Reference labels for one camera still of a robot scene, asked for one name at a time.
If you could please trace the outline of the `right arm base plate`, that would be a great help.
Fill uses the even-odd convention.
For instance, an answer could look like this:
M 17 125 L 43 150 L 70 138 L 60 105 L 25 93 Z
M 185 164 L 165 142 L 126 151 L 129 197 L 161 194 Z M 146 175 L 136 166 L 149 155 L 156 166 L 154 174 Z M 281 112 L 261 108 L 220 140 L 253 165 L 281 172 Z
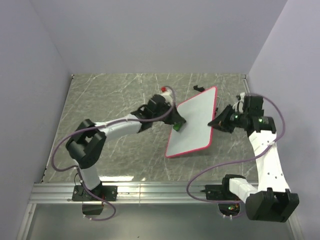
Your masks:
M 212 201 L 228 201 L 230 197 L 222 184 L 207 184 L 200 191 L 205 194 L 206 200 Z

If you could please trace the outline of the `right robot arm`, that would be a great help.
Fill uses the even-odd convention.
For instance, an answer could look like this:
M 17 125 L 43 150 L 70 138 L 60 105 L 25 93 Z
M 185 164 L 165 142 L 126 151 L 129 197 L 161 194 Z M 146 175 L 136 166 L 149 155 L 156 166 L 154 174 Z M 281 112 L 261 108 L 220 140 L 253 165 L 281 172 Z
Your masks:
M 235 201 L 242 201 L 250 220 L 284 223 L 300 200 L 285 179 L 276 144 L 276 125 L 272 117 L 264 115 L 263 103 L 260 95 L 240 93 L 234 105 L 228 105 L 208 123 L 225 133 L 232 133 L 235 128 L 246 131 L 258 174 L 257 187 L 244 176 L 227 174 L 220 185 L 215 185 L 211 195 L 217 201 L 230 201 L 229 211 L 238 210 Z

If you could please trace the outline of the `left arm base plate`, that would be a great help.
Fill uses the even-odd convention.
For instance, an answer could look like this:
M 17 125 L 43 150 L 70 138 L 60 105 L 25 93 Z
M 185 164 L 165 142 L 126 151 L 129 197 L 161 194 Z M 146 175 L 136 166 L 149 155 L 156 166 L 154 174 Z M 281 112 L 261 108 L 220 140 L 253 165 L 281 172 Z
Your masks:
M 101 199 L 108 202 L 114 202 L 117 199 L 117 190 L 118 187 L 115 185 L 99 185 L 92 189 L 91 192 Z M 90 195 L 82 185 L 76 185 L 74 187 L 71 200 L 74 202 L 97 201 L 97 199 Z

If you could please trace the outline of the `pink framed whiteboard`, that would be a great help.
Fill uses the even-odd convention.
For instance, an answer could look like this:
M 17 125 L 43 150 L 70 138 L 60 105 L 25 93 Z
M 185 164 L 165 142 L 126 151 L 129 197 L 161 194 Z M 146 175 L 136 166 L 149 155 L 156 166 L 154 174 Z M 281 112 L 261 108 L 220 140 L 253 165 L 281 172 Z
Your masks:
M 213 128 L 208 126 L 215 117 L 218 88 L 207 90 L 183 101 L 178 113 L 186 120 L 179 131 L 171 130 L 164 156 L 175 158 L 207 149 L 213 138 Z

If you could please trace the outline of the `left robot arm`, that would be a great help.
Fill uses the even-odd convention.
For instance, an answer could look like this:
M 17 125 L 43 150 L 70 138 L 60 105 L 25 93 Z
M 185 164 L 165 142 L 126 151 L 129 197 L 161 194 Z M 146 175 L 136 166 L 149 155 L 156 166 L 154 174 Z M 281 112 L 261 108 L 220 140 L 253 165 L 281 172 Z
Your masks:
M 177 132 L 187 122 L 178 113 L 170 90 L 153 95 L 146 104 L 125 117 L 100 123 L 86 119 L 78 126 L 78 131 L 91 130 L 72 136 L 65 147 L 79 167 L 81 180 L 85 184 L 83 195 L 89 201 L 106 198 L 96 168 L 105 142 L 141 133 L 151 128 L 154 122 L 172 125 Z

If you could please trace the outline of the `green whiteboard eraser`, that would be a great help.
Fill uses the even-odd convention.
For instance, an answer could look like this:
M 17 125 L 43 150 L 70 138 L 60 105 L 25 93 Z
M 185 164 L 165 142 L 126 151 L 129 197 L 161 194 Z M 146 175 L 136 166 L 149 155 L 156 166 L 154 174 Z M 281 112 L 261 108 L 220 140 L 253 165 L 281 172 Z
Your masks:
M 179 132 L 184 124 L 185 124 L 184 122 L 177 122 L 173 125 L 172 129 L 175 130 L 176 132 Z

